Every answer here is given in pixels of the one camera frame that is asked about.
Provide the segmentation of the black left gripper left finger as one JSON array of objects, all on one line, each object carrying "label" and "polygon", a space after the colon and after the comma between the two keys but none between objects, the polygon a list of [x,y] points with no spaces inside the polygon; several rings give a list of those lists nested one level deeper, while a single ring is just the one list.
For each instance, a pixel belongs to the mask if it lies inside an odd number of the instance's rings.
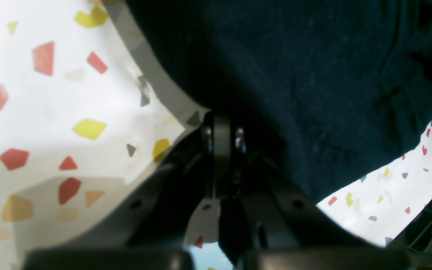
[{"label": "black left gripper left finger", "polygon": [[215,114],[180,140],[156,170],[89,231],[32,251],[24,270],[194,270],[190,217],[212,191]]}]

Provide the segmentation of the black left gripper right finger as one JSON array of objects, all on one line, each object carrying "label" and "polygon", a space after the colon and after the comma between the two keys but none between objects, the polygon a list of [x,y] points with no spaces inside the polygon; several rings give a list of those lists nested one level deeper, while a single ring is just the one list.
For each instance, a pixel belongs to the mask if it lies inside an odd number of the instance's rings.
[{"label": "black left gripper right finger", "polygon": [[222,250],[237,270],[413,270],[338,226],[222,116]]}]

